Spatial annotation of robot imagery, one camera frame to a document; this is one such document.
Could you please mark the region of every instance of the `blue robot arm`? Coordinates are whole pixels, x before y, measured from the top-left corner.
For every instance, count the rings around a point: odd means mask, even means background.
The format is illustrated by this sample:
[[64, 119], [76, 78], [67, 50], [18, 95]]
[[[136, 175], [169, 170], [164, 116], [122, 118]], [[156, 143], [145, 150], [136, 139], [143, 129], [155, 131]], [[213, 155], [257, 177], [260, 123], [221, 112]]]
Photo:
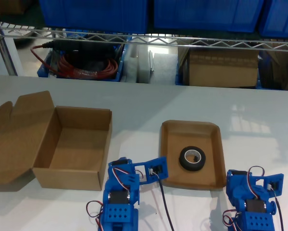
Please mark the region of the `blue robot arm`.
[[[269, 202], [269, 199], [282, 194], [284, 175], [255, 177], [250, 173], [249, 179], [259, 198], [248, 187], [246, 171], [227, 172], [226, 194], [238, 214], [232, 220], [243, 231], [275, 231], [272, 215], [276, 214], [277, 209], [275, 202]], [[263, 186], [256, 185], [259, 180], [263, 180]], [[229, 226], [228, 230], [233, 231], [234, 227]]]
[[[145, 167], [146, 181], [139, 181], [136, 166]], [[158, 177], [161, 180], [168, 177], [166, 157], [137, 164], [123, 157], [109, 163], [108, 173], [100, 216], [103, 230], [138, 231], [138, 210], [134, 204], [139, 204], [139, 186], [156, 182]]]

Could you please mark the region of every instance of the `wire shelf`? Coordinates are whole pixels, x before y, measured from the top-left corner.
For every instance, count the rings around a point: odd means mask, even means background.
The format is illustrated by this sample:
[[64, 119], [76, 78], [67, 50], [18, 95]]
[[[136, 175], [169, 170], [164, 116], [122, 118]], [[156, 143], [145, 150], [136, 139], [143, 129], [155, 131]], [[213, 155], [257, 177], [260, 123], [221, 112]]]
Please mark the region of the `wire shelf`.
[[66, 31], [62, 28], [38, 29], [31, 26], [17, 26], [7, 23], [0, 24], [5, 38], [27, 38], [27, 39], [60, 39], [80, 40], [83, 42], [99, 43], [120, 43], [120, 44], [141, 44], [153, 46], [178, 46], [198, 48], [219, 48], [219, 49], [241, 49], [241, 50], [262, 50], [262, 51], [287, 51], [288, 40], [281, 39], [217, 39], [217, 38], [196, 38], [174, 34], [124, 34], [88, 31]]

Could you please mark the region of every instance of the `brown cardboard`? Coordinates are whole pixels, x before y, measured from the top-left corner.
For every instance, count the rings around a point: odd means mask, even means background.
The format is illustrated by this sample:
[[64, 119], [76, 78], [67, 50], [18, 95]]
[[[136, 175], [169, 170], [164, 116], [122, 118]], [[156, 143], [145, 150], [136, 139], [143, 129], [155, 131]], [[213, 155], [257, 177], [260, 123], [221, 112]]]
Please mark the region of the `brown cardboard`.
[[[180, 153], [188, 146], [199, 147], [206, 155], [204, 167], [197, 172], [187, 171], [180, 165]], [[169, 177], [164, 183], [168, 186], [205, 190], [226, 186], [221, 132], [213, 123], [164, 122], [161, 127], [161, 156], [167, 157]]]
[[257, 51], [190, 50], [190, 86], [252, 87], [257, 82], [257, 69]]
[[0, 0], [0, 13], [24, 14], [34, 0]]
[[0, 107], [0, 186], [33, 170], [45, 188], [101, 190], [111, 132], [110, 110], [55, 108], [48, 91], [20, 96], [13, 110], [7, 102]]

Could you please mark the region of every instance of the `cable bundle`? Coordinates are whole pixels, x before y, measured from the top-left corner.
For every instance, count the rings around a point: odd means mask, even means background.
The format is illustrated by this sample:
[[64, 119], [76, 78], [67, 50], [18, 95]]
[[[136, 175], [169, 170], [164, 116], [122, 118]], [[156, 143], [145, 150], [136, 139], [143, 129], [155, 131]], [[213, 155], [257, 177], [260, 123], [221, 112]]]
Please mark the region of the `cable bundle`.
[[57, 71], [53, 69], [50, 65], [48, 65], [46, 62], [44, 62], [35, 52], [34, 49], [37, 48], [45, 48], [45, 46], [40, 45], [40, 46], [34, 46], [30, 50], [32, 54], [42, 62], [42, 64], [51, 70], [53, 73], [56, 75], [63, 77], [63, 78], [74, 78], [74, 79], [94, 79], [94, 80], [101, 80], [101, 79], [109, 79], [113, 78], [113, 76], [116, 75], [117, 70], [118, 70], [118, 64], [117, 62], [110, 58], [107, 59], [107, 66], [104, 70], [102, 71], [97, 71], [97, 72], [91, 72], [91, 71], [85, 71], [82, 69], [78, 69], [71, 65], [69, 62], [67, 62], [68, 54], [65, 54], [61, 57], [59, 62], [57, 63], [57, 66], [60, 71]]

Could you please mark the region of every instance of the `white table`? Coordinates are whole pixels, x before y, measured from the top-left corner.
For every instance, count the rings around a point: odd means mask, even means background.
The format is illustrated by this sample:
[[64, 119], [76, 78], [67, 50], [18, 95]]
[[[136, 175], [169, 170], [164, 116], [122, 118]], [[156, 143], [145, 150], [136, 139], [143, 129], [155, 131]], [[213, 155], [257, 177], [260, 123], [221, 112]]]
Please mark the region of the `white table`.
[[[279, 202], [288, 231], [288, 92], [0, 76], [0, 105], [43, 90], [51, 92], [56, 105], [112, 110], [108, 162], [122, 156], [134, 163], [156, 158], [166, 120], [217, 124], [226, 170], [261, 165], [266, 175], [285, 174]], [[222, 212], [231, 205], [225, 190], [164, 190], [176, 231], [226, 230]], [[93, 199], [102, 200], [102, 192], [42, 189], [35, 179], [19, 192], [0, 192], [0, 231], [96, 231], [85, 211]], [[280, 231], [278, 215], [274, 223]], [[141, 188], [139, 230], [170, 230], [156, 183]]]

